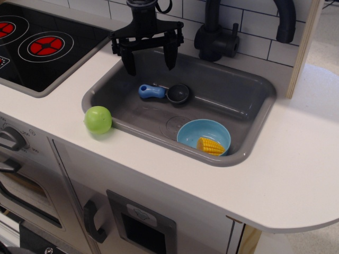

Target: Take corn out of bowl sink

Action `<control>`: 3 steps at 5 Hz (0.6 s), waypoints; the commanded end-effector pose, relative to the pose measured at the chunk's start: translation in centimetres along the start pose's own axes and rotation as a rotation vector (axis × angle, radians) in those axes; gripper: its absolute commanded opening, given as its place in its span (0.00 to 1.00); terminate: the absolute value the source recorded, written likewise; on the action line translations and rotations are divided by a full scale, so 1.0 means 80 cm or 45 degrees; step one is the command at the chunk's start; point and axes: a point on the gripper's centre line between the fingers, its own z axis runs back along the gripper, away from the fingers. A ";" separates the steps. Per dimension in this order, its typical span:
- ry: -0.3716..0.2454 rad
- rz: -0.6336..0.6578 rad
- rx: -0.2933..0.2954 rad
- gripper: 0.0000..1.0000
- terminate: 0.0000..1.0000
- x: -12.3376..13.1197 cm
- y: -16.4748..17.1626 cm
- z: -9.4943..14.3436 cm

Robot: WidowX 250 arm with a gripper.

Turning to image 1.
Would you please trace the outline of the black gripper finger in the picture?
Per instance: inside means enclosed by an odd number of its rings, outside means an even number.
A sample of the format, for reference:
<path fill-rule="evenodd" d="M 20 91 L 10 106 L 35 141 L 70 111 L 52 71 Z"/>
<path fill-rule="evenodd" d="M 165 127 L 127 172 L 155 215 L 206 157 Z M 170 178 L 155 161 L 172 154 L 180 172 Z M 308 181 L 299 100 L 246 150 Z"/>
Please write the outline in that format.
<path fill-rule="evenodd" d="M 128 74 L 135 76 L 136 75 L 136 66 L 135 66 L 135 59 L 133 52 L 135 51 L 134 48 L 121 46 L 120 53 L 122 62 L 126 68 Z"/>
<path fill-rule="evenodd" d="M 177 58 L 177 36 L 174 31 L 165 33 L 165 45 L 163 46 L 165 63 L 169 70 L 172 70 L 176 64 Z"/>

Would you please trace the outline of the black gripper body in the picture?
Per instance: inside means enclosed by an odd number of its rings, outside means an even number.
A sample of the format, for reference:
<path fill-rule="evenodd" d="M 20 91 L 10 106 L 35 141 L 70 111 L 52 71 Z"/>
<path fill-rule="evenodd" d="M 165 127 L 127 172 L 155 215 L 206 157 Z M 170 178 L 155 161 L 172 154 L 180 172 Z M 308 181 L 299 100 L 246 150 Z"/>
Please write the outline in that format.
<path fill-rule="evenodd" d="M 114 54 L 121 56 L 123 50 L 133 52 L 164 46 L 179 47 L 184 42 L 183 22 L 159 20 L 154 10 L 134 10 L 132 17 L 130 24 L 109 35 Z"/>

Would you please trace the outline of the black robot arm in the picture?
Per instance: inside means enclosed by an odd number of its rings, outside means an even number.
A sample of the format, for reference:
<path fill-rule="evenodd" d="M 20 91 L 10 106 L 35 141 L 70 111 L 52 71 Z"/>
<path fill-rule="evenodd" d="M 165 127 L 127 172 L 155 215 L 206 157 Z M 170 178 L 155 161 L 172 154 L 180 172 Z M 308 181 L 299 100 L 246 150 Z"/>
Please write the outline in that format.
<path fill-rule="evenodd" d="M 110 33 L 112 52 L 121 57 L 128 74 L 136 75 L 133 52 L 162 47 L 169 70 L 175 67 L 178 47 L 184 42 L 183 22 L 163 21 L 156 12 L 168 13 L 172 2 L 162 11 L 158 1 L 127 1 L 132 11 L 132 21 L 127 26 Z"/>

